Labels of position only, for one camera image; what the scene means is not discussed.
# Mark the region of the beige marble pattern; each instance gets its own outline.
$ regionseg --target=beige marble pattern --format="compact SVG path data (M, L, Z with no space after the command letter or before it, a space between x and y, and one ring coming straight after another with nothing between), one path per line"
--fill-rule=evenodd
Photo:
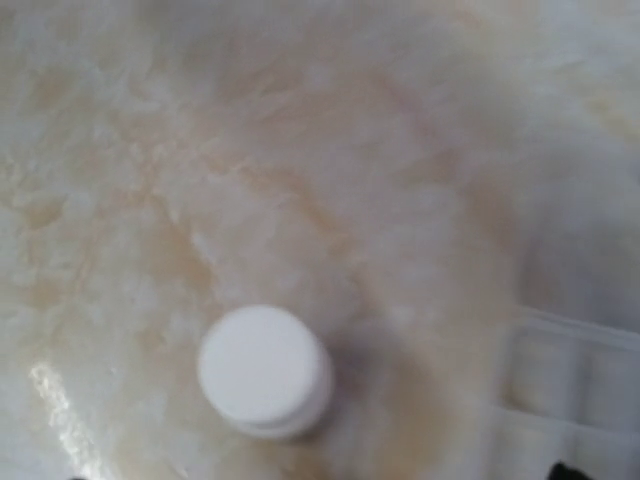
M474 478L519 294L634 328L640 2L2 0L0 476ZM331 417L230 431L195 352L267 302Z

